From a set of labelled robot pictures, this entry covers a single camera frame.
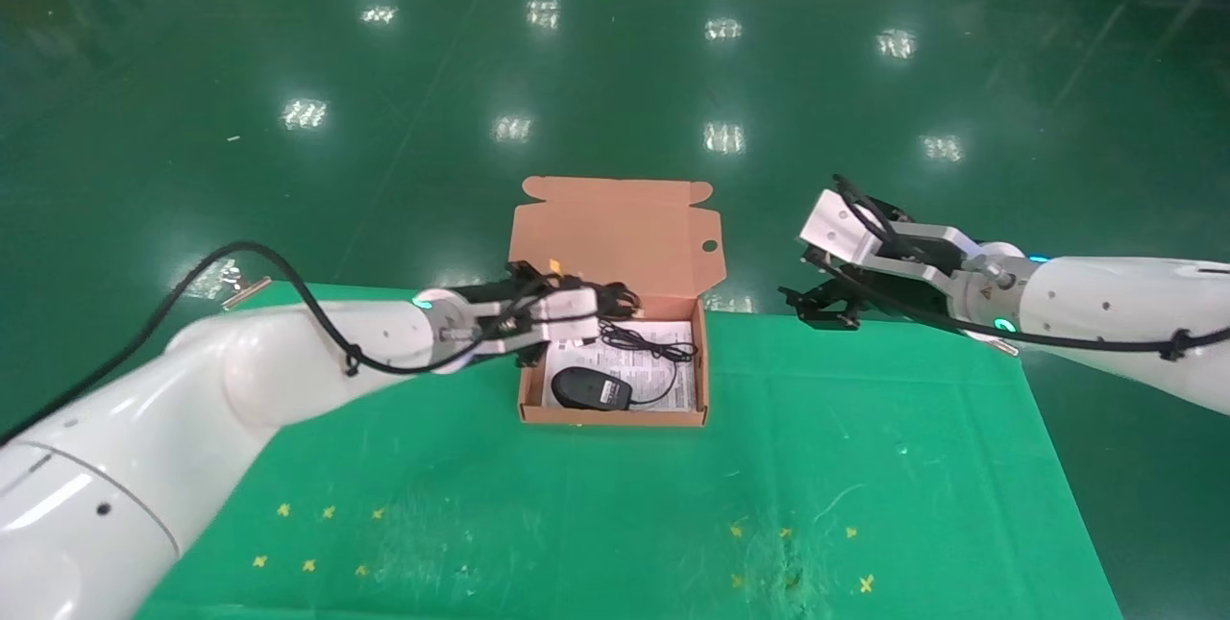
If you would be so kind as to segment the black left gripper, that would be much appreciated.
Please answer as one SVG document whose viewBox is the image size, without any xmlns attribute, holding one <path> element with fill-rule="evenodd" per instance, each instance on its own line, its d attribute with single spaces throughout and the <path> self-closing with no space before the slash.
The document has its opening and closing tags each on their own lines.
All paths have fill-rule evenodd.
<svg viewBox="0 0 1230 620">
<path fill-rule="evenodd" d="M 556 271 L 540 271 L 525 260 L 506 264 L 506 277 L 478 285 L 461 285 L 458 296 L 470 316 L 531 316 L 542 312 L 549 296 L 558 292 L 565 277 Z M 641 312 L 642 301 L 621 282 L 597 285 L 597 316 L 599 319 L 633 319 Z M 517 352 L 517 367 L 538 367 L 549 351 L 549 343 L 526 344 Z"/>
</svg>

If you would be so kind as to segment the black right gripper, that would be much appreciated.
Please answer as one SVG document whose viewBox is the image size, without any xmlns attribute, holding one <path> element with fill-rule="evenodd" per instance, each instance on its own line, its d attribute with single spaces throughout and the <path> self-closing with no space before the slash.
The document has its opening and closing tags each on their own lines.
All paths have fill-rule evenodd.
<svg viewBox="0 0 1230 620">
<path fill-rule="evenodd" d="M 908 212 L 887 201 L 870 201 L 865 212 L 878 223 L 913 221 Z M 948 296 L 922 280 L 861 268 L 834 260 L 823 251 L 804 252 L 804 261 L 825 271 L 829 280 L 807 292 L 796 292 L 786 285 L 779 287 L 779 292 L 785 304 L 795 310 L 795 317 L 813 330 L 860 330 L 866 310 L 878 310 L 889 317 L 914 322 L 925 322 L 925 319 L 909 316 L 905 312 L 908 308 L 921 310 L 922 317 L 950 319 Z"/>
</svg>

